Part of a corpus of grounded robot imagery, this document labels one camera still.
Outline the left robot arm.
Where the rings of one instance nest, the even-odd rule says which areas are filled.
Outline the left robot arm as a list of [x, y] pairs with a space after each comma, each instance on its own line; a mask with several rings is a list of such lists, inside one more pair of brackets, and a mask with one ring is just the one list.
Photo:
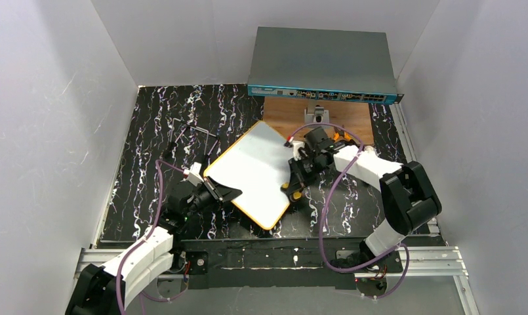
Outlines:
[[66, 314], [125, 314], [131, 301], [156, 277], [171, 269], [173, 247], [190, 217], [208, 207], [230, 203], [242, 191], [205, 178], [198, 184], [179, 182], [162, 203], [158, 222], [144, 236], [99, 266], [88, 264], [79, 274]]

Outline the yellow framed whiteboard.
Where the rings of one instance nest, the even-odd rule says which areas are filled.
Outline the yellow framed whiteboard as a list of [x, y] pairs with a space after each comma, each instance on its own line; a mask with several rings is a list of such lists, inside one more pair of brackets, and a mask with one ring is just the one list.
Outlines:
[[271, 230], [290, 206], [281, 185], [290, 179], [293, 150], [264, 121], [256, 122], [204, 171], [213, 181], [241, 191], [232, 203], [263, 230]]

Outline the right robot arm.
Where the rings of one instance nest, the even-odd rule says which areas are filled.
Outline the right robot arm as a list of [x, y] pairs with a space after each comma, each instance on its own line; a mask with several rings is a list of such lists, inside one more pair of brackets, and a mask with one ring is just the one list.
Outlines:
[[323, 229], [331, 196], [323, 204], [319, 220], [319, 250], [325, 265], [336, 272], [365, 268], [391, 253], [409, 234], [442, 212], [441, 202], [426, 173], [417, 161], [406, 164], [379, 157], [375, 149], [364, 145], [355, 135], [346, 140], [328, 137], [323, 123], [311, 123], [311, 131], [297, 141], [290, 135], [285, 146], [292, 148], [290, 179], [281, 191], [290, 201], [299, 199], [303, 189], [318, 174], [333, 168], [339, 172], [331, 186], [334, 192], [340, 180], [350, 175], [380, 192], [384, 220], [359, 244], [356, 253], [345, 259], [329, 260], [323, 244]]

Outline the yellow and black eraser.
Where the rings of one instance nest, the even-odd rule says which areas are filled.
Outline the yellow and black eraser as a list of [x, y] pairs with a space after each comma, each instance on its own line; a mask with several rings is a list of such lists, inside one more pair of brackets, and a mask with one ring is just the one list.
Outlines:
[[281, 185], [281, 191], [287, 196], [291, 203], [297, 202], [302, 198], [302, 190], [300, 184], [289, 184], [285, 182]]

